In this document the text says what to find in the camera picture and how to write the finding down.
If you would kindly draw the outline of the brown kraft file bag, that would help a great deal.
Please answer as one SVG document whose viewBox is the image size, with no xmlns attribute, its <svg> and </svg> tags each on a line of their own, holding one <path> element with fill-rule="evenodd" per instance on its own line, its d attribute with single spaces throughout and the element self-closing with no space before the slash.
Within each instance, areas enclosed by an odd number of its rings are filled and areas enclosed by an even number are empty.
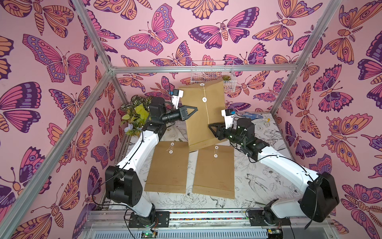
<svg viewBox="0 0 382 239">
<path fill-rule="evenodd" d="M 213 145 L 198 150 L 193 193 L 235 198 L 233 147 Z"/>
<path fill-rule="evenodd" d="M 189 145 L 161 141 L 155 149 L 145 184 L 146 192 L 186 193 Z"/>
<path fill-rule="evenodd" d="M 221 111 L 225 109 L 223 80 L 209 81 L 181 87 L 181 103 L 198 109 L 186 120 L 189 151 L 209 147 L 220 141 L 209 129 L 211 123 L 224 123 Z"/>
</svg>

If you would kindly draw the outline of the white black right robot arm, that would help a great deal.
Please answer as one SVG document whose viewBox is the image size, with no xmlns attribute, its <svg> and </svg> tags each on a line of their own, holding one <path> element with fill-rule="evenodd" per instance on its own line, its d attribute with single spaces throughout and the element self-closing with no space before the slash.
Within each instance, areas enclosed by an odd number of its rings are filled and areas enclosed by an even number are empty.
<svg viewBox="0 0 382 239">
<path fill-rule="evenodd" d="M 218 140 L 229 140 L 251 162 L 270 167 L 303 193 L 299 198 L 274 199 L 268 203 L 263 209 L 268 225 L 275 225 L 280 219 L 290 217 L 308 217 L 311 221 L 321 223 L 339 204 L 331 174 L 310 170 L 277 152 L 270 144 L 255 136 L 255 125 L 250 119 L 239 118 L 231 126 L 226 126 L 224 122 L 212 123 L 209 129 Z"/>
</svg>

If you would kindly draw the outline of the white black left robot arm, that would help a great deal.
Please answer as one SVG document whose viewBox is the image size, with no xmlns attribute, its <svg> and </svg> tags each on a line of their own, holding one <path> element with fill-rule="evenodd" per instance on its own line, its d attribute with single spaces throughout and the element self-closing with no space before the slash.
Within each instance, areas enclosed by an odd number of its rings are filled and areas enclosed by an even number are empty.
<svg viewBox="0 0 382 239">
<path fill-rule="evenodd" d="M 163 98 L 152 98 L 149 117 L 138 141 L 120 163 L 105 171 L 106 198 L 132 210 L 144 227 L 156 224 L 156 210 L 154 204 L 142 197 L 143 187 L 138 176 L 141 166 L 165 134 L 168 123 L 186 121 L 197 111 L 197 107 L 181 106 L 167 112 Z"/>
</svg>

